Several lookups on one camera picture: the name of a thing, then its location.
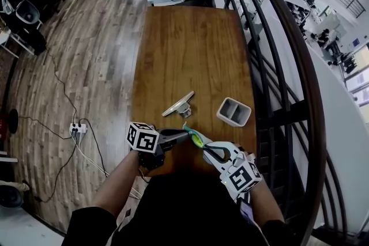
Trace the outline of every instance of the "human arm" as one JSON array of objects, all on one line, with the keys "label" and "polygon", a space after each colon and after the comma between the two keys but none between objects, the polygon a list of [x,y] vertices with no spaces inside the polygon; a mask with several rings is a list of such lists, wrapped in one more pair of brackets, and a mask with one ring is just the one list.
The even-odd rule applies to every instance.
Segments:
[{"label": "human arm", "polygon": [[105,209],[117,218],[129,197],[138,161],[138,151],[132,150],[101,185],[91,206]]},{"label": "human arm", "polygon": [[131,151],[99,188],[91,206],[72,213],[62,246],[106,245],[116,229],[116,218],[127,202],[137,171],[138,153]]},{"label": "human arm", "polygon": [[270,246],[297,245],[266,182],[262,180],[251,190],[254,221]]},{"label": "human arm", "polygon": [[284,222],[282,212],[264,180],[251,190],[251,204],[254,220],[260,228],[268,221]]}]

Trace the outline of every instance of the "forearm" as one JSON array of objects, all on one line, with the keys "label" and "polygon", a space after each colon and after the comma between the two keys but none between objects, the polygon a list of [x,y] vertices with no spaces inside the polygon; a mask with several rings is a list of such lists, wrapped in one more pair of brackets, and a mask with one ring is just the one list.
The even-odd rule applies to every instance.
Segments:
[{"label": "forearm", "polygon": [[251,190],[251,204],[254,220],[260,228],[267,221],[280,220],[284,222],[282,212],[264,180]]},{"label": "forearm", "polygon": [[99,188],[92,206],[101,207],[118,217],[127,202],[138,167],[138,152],[131,151]]}]

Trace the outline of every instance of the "electrical outlet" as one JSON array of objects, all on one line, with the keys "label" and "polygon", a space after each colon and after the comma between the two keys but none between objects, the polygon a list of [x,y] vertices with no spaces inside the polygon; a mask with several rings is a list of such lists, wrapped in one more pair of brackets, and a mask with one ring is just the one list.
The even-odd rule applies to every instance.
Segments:
[{"label": "electrical outlet", "polygon": [[69,126],[69,132],[72,133],[73,131],[77,133],[86,133],[87,132],[87,125],[86,124],[78,124],[78,123],[71,123]]}]

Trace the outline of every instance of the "wooden floor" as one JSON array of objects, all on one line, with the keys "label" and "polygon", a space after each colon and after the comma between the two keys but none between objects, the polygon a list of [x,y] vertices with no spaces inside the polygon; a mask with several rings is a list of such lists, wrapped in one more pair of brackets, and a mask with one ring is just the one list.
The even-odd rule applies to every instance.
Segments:
[{"label": "wooden floor", "polygon": [[[146,0],[66,0],[60,13],[42,27],[57,75],[66,82],[77,118],[90,120],[109,172],[128,152],[125,133],[146,7]],[[40,120],[63,137],[70,136],[73,108],[46,52],[21,54],[7,108]],[[29,119],[20,119],[9,146],[10,155],[19,159],[14,166],[16,180],[28,181],[34,196],[47,199],[74,142],[54,136]],[[91,131],[81,148],[100,164]],[[45,204],[31,199],[31,206],[38,216],[65,232],[72,211],[89,205],[103,180],[104,175],[76,152],[60,174],[52,200]],[[143,192],[144,184],[137,178],[134,188]],[[134,212],[136,206],[137,200],[129,198],[125,210]]]}]

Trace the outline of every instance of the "wooden table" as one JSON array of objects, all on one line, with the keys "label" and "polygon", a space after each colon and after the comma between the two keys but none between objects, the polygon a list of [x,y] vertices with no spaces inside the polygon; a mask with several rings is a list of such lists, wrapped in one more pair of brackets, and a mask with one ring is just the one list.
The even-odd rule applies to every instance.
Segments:
[{"label": "wooden table", "polygon": [[[162,113],[191,90],[192,115]],[[244,127],[231,127],[216,117],[226,97],[248,105]],[[236,12],[191,6],[149,7],[133,86],[132,121],[156,128],[182,128],[187,122],[213,141],[239,143],[256,152],[254,98],[243,30]],[[180,169],[213,171],[202,150],[190,141],[166,153],[162,167],[149,176]]]}]

